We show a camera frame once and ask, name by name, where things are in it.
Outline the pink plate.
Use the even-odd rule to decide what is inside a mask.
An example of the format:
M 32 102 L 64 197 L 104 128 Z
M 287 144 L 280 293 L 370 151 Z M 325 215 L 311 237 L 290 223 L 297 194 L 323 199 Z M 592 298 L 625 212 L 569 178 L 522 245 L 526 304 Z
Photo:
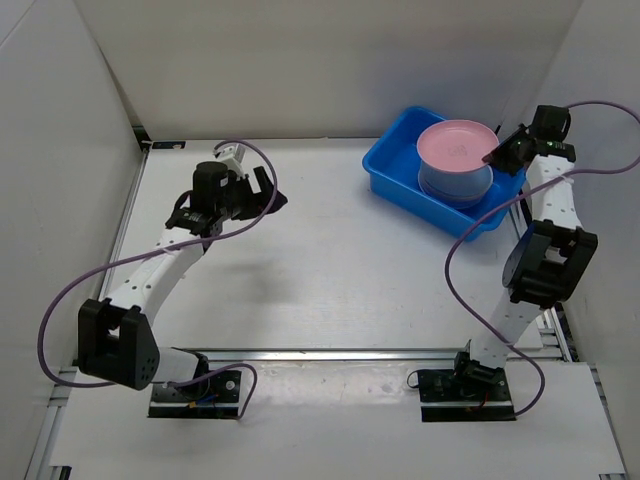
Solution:
M 483 168 L 484 157 L 499 145 L 496 134 L 471 120 L 445 120 L 424 130 L 416 142 L 422 162 L 445 173 L 469 173 Z

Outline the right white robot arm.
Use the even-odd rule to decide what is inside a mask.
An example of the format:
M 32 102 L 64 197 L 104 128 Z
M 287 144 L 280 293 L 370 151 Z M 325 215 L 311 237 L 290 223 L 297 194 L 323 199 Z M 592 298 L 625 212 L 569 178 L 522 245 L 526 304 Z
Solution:
M 497 171 L 525 174 L 532 221 L 505 263 L 505 292 L 489 333 L 456 355 L 449 387 L 460 399 L 501 381 L 512 346 L 540 312 L 572 295 L 596 251 L 598 239 L 584 230 L 575 209 L 569 175 L 576 155 L 565 141 L 570 124 L 568 108 L 540 105 L 529 126 L 520 126 L 483 159 Z

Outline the blue plate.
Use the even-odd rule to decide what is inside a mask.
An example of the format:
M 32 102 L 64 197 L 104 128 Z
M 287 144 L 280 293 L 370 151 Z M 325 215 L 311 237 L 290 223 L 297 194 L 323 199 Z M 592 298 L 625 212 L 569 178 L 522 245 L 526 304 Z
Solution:
M 483 166 L 471 171 L 441 170 L 422 161 L 418 173 L 421 191 L 440 199 L 471 201 L 481 199 L 493 184 L 493 170 Z

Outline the purple plate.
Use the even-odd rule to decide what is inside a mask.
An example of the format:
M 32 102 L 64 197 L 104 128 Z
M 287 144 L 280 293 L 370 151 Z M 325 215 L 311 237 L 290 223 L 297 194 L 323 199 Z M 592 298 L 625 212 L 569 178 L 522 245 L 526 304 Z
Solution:
M 448 208 L 456 210 L 467 210 L 480 204 L 486 196 L 486 193 L 482 195 L 472 196 L 455 196 L 446 194 L 440 190 L 433 189 L 429 185 L 426 187 L 420 186 L 420 191 L 431 198 L 433 201 L 439 202 Z

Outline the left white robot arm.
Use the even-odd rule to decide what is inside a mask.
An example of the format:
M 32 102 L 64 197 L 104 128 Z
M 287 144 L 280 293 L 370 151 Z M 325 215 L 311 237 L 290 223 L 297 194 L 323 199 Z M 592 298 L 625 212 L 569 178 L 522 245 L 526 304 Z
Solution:
M 78 313 L 78 366 L 85 374 L 134 390 L 168 384 L 191 400 L 204 397 L 211 377 L 196 351 L 159 347 L 153 323 L 186 272 L 223 238 L 227 221 L 250 221 L 287 202 L 266 170 L 242 173 L 228 161 L 199 163 L 192 187 L 176 201 L 149 257 L 102 300 Z

